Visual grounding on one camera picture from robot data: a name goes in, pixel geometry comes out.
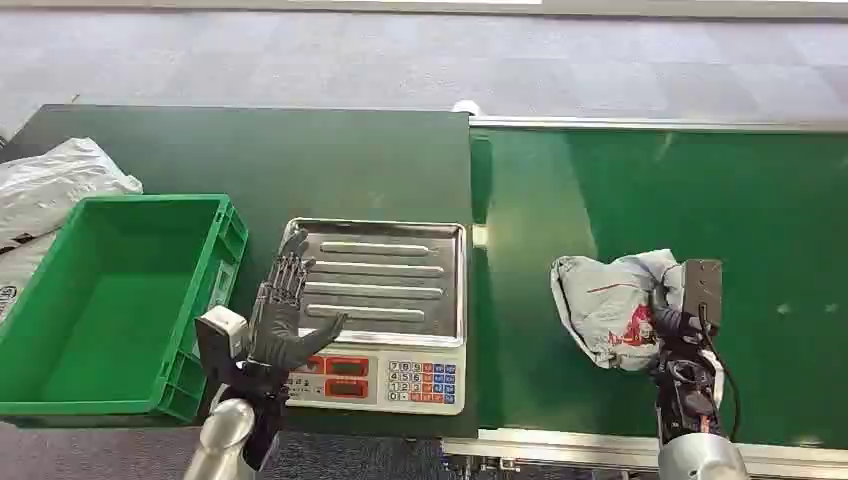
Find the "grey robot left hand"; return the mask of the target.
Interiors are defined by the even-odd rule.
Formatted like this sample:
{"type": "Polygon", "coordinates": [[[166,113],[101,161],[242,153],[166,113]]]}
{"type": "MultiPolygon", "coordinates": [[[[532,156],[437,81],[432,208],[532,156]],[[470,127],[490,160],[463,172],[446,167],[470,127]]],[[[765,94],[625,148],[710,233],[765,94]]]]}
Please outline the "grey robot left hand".
{"type": "Polygon", "coordinates": [[[315,265],[306,255],[307,237],[305,229],[287,234],[260,283],[251,313],[248,364],[274,386],[285,384],[291,371],[335,341],[348,319],[338,313],[330,323],[299,334],[306,281],[315,265]]]}

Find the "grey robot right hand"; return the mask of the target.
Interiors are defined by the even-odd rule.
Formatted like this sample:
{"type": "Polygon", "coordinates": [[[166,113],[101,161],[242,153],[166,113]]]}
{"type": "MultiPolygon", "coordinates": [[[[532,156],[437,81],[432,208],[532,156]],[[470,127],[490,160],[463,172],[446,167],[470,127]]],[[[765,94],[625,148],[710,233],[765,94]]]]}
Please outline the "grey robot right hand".
{"type": "Polygon", "coordinates": [[[703,346],[700,318],[672,307],[663,288],[658,287],[651,292],[651,306],[654,329],[664,349],[684,350],[703,346]]]}

